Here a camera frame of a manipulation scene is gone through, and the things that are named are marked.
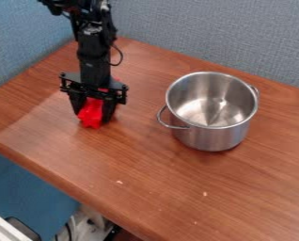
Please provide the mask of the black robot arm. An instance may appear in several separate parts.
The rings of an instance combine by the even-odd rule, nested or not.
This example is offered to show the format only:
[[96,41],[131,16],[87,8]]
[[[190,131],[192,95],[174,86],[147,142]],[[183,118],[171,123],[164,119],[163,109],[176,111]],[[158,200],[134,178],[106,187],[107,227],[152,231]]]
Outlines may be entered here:
[[76,57],[79,72],[63,72],[60,90],[70,96],[76,115],[82,113],[88,99],[100,100],[100,122],[107,123],[114,117],[119,104],[127,104],[128,86],[111,74],[118,63],[111,61],[111,49],[120,56],[115,45],[118,29],[112,20],[110,0],[36,0],[54,16],[63,15],[71,21],[78,42]]

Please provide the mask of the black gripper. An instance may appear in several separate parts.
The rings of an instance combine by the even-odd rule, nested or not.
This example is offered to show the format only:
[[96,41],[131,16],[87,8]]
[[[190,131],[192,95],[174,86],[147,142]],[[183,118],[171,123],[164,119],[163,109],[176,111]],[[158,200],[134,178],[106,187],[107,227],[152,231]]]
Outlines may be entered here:
[[[78,115],[87,96],[79,93],[80,86],[100,87],[108,83],[111,75],[111,61],[107,57],[96,60],[95,62],[80,61],[80,72],[63,72],[60,78],[60,90],[70,96],[74,112]],[[102,122],[107,123],[116,111],[116,101],[104,100],[102,106]]]

